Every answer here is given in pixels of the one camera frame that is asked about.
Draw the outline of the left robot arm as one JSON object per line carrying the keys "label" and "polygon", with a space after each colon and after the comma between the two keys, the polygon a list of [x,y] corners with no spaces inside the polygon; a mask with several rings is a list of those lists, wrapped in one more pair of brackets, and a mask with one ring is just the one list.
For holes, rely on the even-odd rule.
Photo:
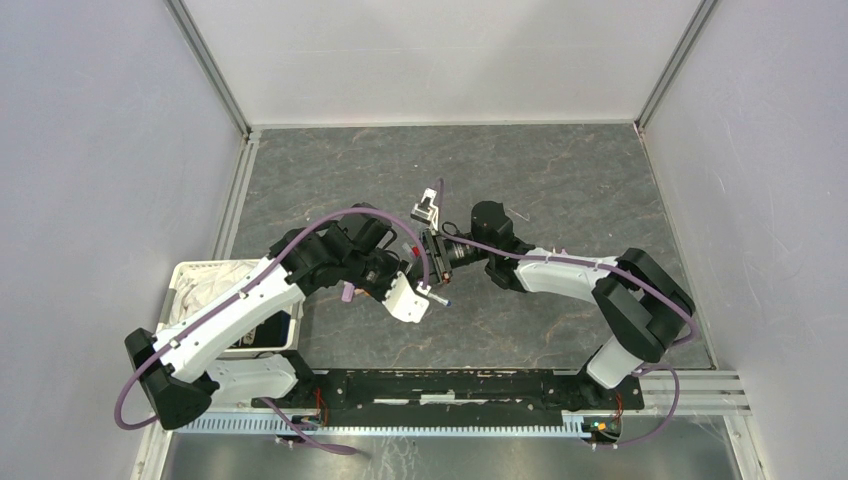
{"label": "left robot arm", "polygon": [[333,212],[289,231],[253,270],[194,315],[157,333],[129,333],[124,345],[134,372],[116,400],[115,423],[123,430],[151,424],[176,430],[224,398],[306,405],[314,381],[290,361],[267,368],[260,359],[221,354],[269,317],[340,282],[369,291],[398,320],[420,321],[429,306],[433,267],[425,260],[423,275],[407,278],[396,260],[382,266],[392,254],[380,243],[399,232],[424,247],[419,232],[393,214],[365,204]]}

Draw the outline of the pink pen cap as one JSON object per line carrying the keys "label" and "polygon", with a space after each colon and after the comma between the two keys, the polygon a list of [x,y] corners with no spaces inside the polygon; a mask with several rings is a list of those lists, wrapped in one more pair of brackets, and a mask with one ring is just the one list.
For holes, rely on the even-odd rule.
{"label": "pink pen cap", "polygon": [[355,292],[356,292],[356,287],[352,283],[345,282],[344,285],[343,285],[341,300],[344,303],[351,303],[353,301],[354,296],[355,296]]}

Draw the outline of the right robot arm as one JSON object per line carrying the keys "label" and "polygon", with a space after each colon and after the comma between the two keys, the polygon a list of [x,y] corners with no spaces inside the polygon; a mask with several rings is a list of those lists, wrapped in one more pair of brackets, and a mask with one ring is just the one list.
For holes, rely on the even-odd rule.
{"label": "right robot arm", "polygon": [[411,211],[427,227],[422,242],[430,282],[446,284],[455,270],[482,262],[502,289],[555,294],[599,308],[612,336],[577,382],[580,400],[591,408],[606,406],[626,377],[698,332],[691,297],[643,250],[600,258],[549,251],[520,240],[503,205],[494,201],[473,207],[468,233],[441,223],[439,213],[432,190]]}

